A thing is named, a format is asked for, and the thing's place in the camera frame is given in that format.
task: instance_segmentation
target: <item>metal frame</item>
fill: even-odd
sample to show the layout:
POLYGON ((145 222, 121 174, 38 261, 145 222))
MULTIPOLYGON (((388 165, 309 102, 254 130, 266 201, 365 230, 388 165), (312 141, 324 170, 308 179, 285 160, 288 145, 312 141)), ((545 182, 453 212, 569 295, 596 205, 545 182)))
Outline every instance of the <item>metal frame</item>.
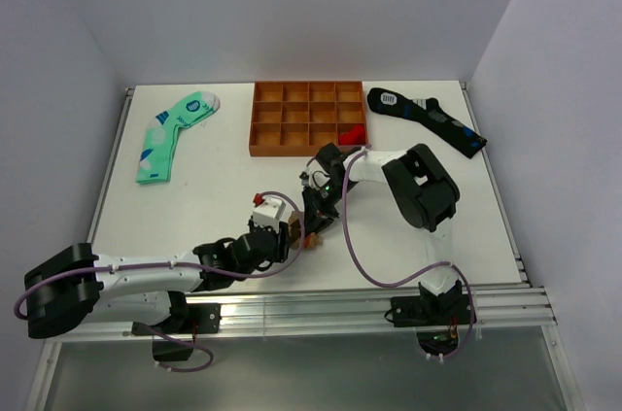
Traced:
POLYGON ((556 325, 543 326, 542 334, 546 341, 546 348, 548 349, 566 408, 569 411, 585 411, 587 408, 581 397, 568 356, 566 356, 566 350, 562 345, 559 329, 556 325))
MULTIPOLYGON (((468 98, 467 87, 464 83, 461 83, 461 87, 474 128, 479 132, 468 98)), ((126 91, 119 127, 104 176, 104 183, 88 232, 88 242, 92 242, 96 235, 133 94, 133 88, 129 88, 126 91)), ((566 405, 569 409, 581 411, 585 408, 582 405, 568 359, 559 341, 557 323, 546 291, 542 288, 531 288, 524 270, 524 264, 516 248, 507 214, 501 202, 499 188, 495 182, 488 155, 485 150, 482 153, 501 210, 512 252, 515 254, 517 266, 521 271, 523 283, 506 286, 473 287, 479 319, 476 328, 478 333, 480 333, 479 330, 485 328, 541 326, 549 345, 549 354, 551 355, 566 405)), ((391 324, 384 320, 383 314, 390 306, 389 300, 391 297, 417 293, 418 290, 416 289, 399 289, 220 296, 189 294, 187 300, 188 303, 192 304, 208 302, 222 304, 221 329, 219 333, 199 335, 199 337, 216 339, 249 336, 390 333, 404 332, 409 329, 414 331, 414 328, 393 328, 391 324)), ((81 325, 69 333, 46 340, 28 398, 27 411, 39 411, 45 407, 62 343, 152 340, 150 336, 133 336, 130 331, 130 323, 81 325)), ((176 335, 176 337, 179 339, 190 339, 189 335, 176 335)))
MULTIPOLYGON (((394 328, 383 314, 396 295, 418 294, 416 289, 382 291, 328 291, 288 294, 201 295, 189 294, 189 304, 221 304, 221 325, 216 334, 199 338, 268 337, 415 331, 394 328)), ((555 325, 555 317, 542 288, 475 290, 477 328, 555 325)), ((418 327, 435 331, 439 327, 418 327)), ((55 342, 146 341, 132 336, 131 323, 80 325, 51 338, 55 342)), ((173 335, 191 339, 191 335, 173 335)))

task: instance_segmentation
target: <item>glass panel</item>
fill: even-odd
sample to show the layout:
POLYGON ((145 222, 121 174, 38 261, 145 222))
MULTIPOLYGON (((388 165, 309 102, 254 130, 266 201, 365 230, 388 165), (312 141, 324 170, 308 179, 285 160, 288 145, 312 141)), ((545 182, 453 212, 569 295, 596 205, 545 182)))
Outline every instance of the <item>glass panel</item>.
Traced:
POLYGON ((46 409, 565 409, 540 328, 483 336, 442 366, 412 332, 214 339, 214 364, 192 374, 154 368, 148 342, 66 344, 46 409))

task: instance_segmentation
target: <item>orange sorting tray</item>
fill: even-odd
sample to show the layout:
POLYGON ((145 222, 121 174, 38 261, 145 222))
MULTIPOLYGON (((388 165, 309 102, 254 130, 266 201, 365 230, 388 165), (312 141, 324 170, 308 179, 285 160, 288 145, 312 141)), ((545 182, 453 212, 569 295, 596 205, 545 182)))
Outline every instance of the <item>orange sorting tray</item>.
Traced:
MULTIPOLYGON (((255 83, 252 156, 311 156, 356 125, 365 130, 363 83, 255 83)), ((340 149, 352 149, 354 145, 340 149)))

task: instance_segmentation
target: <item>sock logo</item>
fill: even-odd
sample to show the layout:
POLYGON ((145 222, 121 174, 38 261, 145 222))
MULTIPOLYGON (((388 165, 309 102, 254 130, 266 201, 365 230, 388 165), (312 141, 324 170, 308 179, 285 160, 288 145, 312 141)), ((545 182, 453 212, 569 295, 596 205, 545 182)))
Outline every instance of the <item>sock logo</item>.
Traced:
POLYGON ((395 97, 392 93, 383 93, 380 95, 380 101, 385 105, 395 105, 397 103, 397 97, 395 97))
POLYGON ((199 101, 198 101, 198 100, 192 100, 191 102, 188 102, 188 103, 186 104, 186 110, 188 110, 189 112, 195 112, 195 111, 197 111, 197 110, 198 110, 198 107, 199 107, 200 105, 201 105, 201 104, 199 103, 199 101))

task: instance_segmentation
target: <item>black bracket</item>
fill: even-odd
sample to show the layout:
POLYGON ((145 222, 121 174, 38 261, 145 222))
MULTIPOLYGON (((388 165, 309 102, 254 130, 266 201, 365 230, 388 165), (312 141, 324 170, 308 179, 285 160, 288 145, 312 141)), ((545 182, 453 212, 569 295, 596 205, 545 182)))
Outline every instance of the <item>black bracket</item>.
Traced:
MULTIPOLYGON (((210 304, 191 304, 188 306, 189 315, 182 326, 177 331, 169 334, 193 334, 197 335, 218 333, 221 325, 221 305, 210 304)), ((143 324, 134 323, 132 325, 132 335, 152 336, 143 324)))
POLYGON ((391 322, 397 328, 406 326, 442 326, 449 325, 455 316, 458 325, 470 322, 470 306, 468 296, 461 295, 449 309, 434 314, 425 314, 422 296, 396 296, 391 298, 391 322))
MULTIPOLYGON (((211 304, 191 304, 189 306, 189 316, 182 326, 175 333, 170 334, 207 334, 218 333, 221 324, 221 305, 211 304)), ((152 336, 143 324, 134 323, 132 325, 132 335, 152 336)), ((192 355, 191 347, 183 347, 169 341, 155 341, 152 345, 152 355, 158 362, 174 362, 188 360, 192 355)))

